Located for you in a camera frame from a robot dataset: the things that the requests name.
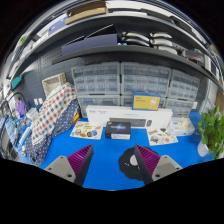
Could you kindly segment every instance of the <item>table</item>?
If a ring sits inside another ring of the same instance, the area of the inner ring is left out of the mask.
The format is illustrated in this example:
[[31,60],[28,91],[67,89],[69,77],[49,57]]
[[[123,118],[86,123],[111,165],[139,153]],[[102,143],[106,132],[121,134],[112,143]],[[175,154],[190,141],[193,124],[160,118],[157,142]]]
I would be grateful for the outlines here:
[[[191,112],[189,117],[192,117],[192,123],[195,125],[200,119],[200,114],[197,112]],[[197,152],[197,145],[201,140],[201,136],[196,134],[177,137],[179,141],[178,143],[150,146],[145,129],[132,129],[130,140],[115,140],[105,138],[104,128],[101,139],[94,140],[70,137],[73,128],[74,126],[52,139],[45,161],[39,166],[39,168],[45,169],[60,155],[69,156],[79,149],[93,144],[94,154],[86,175],[86,179],[83,183],[84,188],[124,190],[143,187],[143,181],[127,178],[125,174],[120,171],[118,164],[120,156],[128,148],[134,147],[135,144],[150,147],[160,156],[168,155],[183,168],[213,160],[212,155],[209,154],[205,157],[199,156]],[[22,156],[21,150],[19,150],[19,155],[24,163],[30,164],[27,155]]]

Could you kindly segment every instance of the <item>potted plant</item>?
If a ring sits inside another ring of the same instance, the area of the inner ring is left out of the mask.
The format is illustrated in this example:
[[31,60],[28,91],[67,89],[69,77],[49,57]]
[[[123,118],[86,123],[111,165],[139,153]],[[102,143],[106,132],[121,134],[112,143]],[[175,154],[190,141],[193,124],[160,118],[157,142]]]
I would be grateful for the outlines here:
[[213,153],[214,159],[222,158],[224,155],[224,116],[219,112],[219,107],[215,107],[210,113],[201,113],[201,120],[196,129],[201,135],[198,144],[198,153],[205,156]]

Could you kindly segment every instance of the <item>label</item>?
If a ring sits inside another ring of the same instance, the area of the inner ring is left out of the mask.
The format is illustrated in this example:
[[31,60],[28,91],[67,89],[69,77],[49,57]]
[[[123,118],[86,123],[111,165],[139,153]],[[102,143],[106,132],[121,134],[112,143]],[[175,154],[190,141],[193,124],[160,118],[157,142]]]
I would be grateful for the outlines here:
[[134,109],[158,110],[160,97],[134,96]]
[[111,134],[112,139],[130,139],[130,135],[123,135],[123,134]]

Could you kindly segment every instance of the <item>checkered fabric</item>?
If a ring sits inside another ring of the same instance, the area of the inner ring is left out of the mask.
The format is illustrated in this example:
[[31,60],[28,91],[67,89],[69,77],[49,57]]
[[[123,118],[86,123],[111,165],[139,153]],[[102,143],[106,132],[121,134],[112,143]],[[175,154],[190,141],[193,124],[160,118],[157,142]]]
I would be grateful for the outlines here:
[[40,143],[43,138],[54,130],[57,119],[63,114],[73,99],[76,99],[75,89],[69,83],[59,87],[53,96],[47,98],[39,110],[32,127],[32,144]]
[[56,121],[53,132],[43,136],[42,140],[38,144],[32,144],[32,135],[28,137],[25,147],[27,156],[32,165],[40,166],[45,161],[52,138],[67,131],[71,127],[74,115],[78,108],[78,100],[72,100],[67,109]]

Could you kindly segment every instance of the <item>white box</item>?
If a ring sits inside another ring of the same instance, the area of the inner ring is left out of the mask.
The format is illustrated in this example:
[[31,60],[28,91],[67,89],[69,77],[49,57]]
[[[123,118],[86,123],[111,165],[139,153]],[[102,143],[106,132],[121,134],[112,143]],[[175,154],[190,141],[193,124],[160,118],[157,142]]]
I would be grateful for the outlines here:
[[195,131],[195,128],[190,120],[190,118],[186,118],[189,123],[191,123],[191,128],[181,128],[178,125],[178,122],[182,120],[182,118],[172,118],[167,130],[170,133],[171,136],[188,136],[192,135]]
[[26,116],[31,120],[34,121],[36,119],[36,117],[38,116],[38,111],[36,110],[36,108],[31,108]]
[[64,72],[42,80],[42,85],[46,98],[54,89],[56,89],[58,86],[63,86],[65,83],[66,77]]
[[173,112],[171,109],[158,111],[132,110],[131,107],[92,106],[86,108],[90,125],[106,127],[107,121],[131,122],[131,128],[167,128]]

